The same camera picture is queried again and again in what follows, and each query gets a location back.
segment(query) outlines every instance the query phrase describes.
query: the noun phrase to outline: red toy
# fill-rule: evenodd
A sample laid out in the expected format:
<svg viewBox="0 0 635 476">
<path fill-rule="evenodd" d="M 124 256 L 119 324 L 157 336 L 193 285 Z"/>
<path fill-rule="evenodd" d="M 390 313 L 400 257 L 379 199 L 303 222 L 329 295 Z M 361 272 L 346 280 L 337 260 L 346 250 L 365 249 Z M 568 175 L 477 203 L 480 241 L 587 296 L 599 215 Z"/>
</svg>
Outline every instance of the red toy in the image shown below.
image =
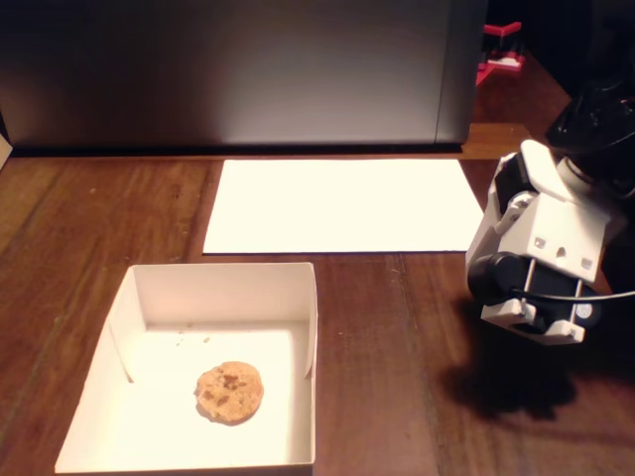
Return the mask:
<svg viewBox="0 0 635 476">
<path fill-rule="evenodd" d="M 525 47 L 520 39 L 521 22 L 505 27 L 485 25 L 483 60 L 478 66 L 476 85 L 497 69 L 520 71 L 525 62 Z"/>
</svg>

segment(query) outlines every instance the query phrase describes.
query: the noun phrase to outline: white paper sheet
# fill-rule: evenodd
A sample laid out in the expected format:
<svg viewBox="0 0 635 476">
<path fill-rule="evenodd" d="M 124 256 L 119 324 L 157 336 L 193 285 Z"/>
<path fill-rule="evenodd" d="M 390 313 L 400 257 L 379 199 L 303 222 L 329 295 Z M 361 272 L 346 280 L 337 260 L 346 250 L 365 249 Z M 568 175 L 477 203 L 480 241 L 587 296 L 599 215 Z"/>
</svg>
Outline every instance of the white paper sheet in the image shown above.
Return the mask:
<svg viewBox="0 0 635 476">
<path fill-rule="evenodd" d="M 466 251 L 481 217 L 456 160 L 227 161 L 203 253 Z"/>
</svg>

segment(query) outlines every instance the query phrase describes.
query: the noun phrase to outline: wood grain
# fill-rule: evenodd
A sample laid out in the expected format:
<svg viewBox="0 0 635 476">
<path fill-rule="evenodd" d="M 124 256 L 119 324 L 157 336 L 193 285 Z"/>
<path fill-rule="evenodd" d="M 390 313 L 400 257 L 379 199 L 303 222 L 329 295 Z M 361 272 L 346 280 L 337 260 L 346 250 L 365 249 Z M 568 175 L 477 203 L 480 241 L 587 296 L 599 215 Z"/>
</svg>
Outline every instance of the wood grain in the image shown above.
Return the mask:
<svg viewBox="0 0 635 476">
<path fill-rule="evenodd" d="M 125 270 L 182 260 L 204 177 L 204 163 L 75 161 L 38 200 L 1 258 L 0 474 L 52 474 Z"/>
</svg>

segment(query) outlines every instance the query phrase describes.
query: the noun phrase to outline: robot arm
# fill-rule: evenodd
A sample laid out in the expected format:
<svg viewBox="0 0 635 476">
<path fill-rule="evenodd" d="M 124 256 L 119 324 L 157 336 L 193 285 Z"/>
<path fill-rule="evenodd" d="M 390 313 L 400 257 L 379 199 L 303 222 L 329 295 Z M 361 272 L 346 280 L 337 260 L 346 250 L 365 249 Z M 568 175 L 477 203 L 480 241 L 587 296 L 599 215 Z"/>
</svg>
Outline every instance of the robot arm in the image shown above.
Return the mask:
<svg viewBox="0 0 635 476">
<path fill-rule="evenodd" d="M 625 223 L 575 172 L 535 141 L 501 159 L 466 255 L 470 291 L 485 304 L 481 318 L 543 344 L 580 343 L 600 305 L 542 302 L 510 290 L 592 296 L 603 246 Z"/>
</svg>

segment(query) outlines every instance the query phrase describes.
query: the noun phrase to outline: cookie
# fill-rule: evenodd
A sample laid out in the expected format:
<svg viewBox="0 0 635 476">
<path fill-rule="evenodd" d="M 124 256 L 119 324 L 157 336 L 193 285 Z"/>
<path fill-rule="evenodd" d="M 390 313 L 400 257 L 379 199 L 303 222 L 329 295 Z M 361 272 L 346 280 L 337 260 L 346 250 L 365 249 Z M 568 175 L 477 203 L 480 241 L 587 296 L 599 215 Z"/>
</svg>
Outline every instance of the cookie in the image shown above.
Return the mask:
<svg viewBox="0 0 635 476">
<path fill-rule="evenodd" d="M 225 362 L 196 382 L 196 399 L 213 419 L 233 423 L 256 413 L 264 388 L 260 373 L 244 362 Z"/>
</svg>

